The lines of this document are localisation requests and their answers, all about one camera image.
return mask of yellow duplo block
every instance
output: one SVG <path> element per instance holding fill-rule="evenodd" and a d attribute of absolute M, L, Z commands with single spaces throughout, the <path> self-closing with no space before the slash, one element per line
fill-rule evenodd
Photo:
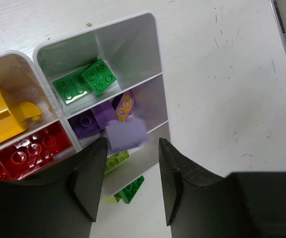
<path fill-rule="evenodd" d="M 0 143 L 29 129 L 27 119 L 39 120 L 41 110 L 30 102 L 16 102 L 0 89 Z"/>

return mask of purple lego brick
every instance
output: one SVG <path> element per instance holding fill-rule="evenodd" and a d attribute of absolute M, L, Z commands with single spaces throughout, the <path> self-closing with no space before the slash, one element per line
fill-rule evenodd
<path fill-rule="evenodd" d="M 148 138 L 144 120 L 130 117 L 126 122 L 110 121 L 106 126 L 112 153 L 139 146 Z"/>
<path fill-rule="evenodd" d="M 109 100 L 92 108 L 92 112 L 99 124 L 100 129 L 104 129 L 107 126 L 108 121 L 118 119 L 117 114 L 115 113 Z"/>
<path fill-rule="evenodd" d="M 119 95 L 113 99 L 113 108 L 119 121 L 125 122 L 129 115 L 132 114 L 134 106 L 134 95 L 131 90 Z"/>
<path fill-rule="evenodd" d="M 91 110 L 80 113 L 68 119 L 68 121 L 78 138 L 91 136 L 100 131 L 100 127 Z"/>

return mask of white storage bin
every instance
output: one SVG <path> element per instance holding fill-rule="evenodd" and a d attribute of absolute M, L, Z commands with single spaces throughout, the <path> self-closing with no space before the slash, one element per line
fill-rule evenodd
<path fill-rule="evenodd" d="M 29 130 L 4 141 L 0 149 L 58 120 L 54 103 L 48 98 L 48 90 L 40 80 L 33 62 L 23 53 L 8 51 L 0 54 L 0 89 L 8 92 L 15 101 L 32 102 L 42 111 L 39 120 L 28 120 Z"/>
<path fill-rule="evenodd" d="M 67 118 L 162 72 L 155 18 L 142 13 L 39 45 L 33 54 Z M 52 82 L 103 59 L 117 78 L 102 95 L 91 93 L 66 105 Z"/>
<path fill-rule="evenodd" d="M 72 147 L 54 157 L 58 163 L 100 136 L 78 140 L 68 119 L 131 89 L 133 115 L 145 120 L 149 140 L 129 150 L 131 157 L 105 176 L 104 194 L 114 195 L 158 163 L 158 139 L 170 139 L 170 135 L 156 22 L 151 13 L 45 42 L 35 49 L 33 59 L 35 65 L 20 52 L 0 55 L 0 87 L 17 100 L 36 104 L 43 112 L 41 120 L 0 144 L 0 150 L 59 121 Z M 100 96 L 91 93 L 66 105 L 52 82 L 96 59 L 106 62 L 117 81 Z"/>

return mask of green duplo block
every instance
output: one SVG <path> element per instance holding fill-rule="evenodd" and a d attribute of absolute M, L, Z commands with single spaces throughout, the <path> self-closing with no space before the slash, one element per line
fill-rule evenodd
<path fill-rule="evenodd" d="M 124 203 L 129 204 L 132 201 L 133 197 L 135 196 L 143 182 L 144 177 L 141 176 L 119 192 Z"/>
<path fill-rule="evenodd" d="M 92 90 L 83 82 L 81 74 L 89 66 L 79 69 L 53 82 L 57 92 L 66 104 L 87 95 Z"/>
<path fill-rule="evenodd" d="M 110 172 L 120 164 L 122 164 L 124 161 L 126 161 L 130 157 L 130 154 L 128 151 L 123 151 L 120 153 L 116 153 L 114 155 L 111 155 L 107 158 L 107 164 L 105 166 L 104 174 Z"/>
<path fill-rule="evenodd" d="M 116 77 L 102 59 L 99 59 L 88 68 L 82 74 L 82 78 L 97 95 L 102 94 L 116 80 Z"/>

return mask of white table surface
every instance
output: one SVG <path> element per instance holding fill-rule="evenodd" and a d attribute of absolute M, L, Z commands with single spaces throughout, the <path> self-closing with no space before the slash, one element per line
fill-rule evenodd
<path fill-rule="evenodd" d="M 0 52 L 143 10 L 157 18 L 172 143 L 222 176 L 286 171 L 286 57 L 268 0 L 0 0 Z M 170 237 L 158 166 L 92 238 Z"/>

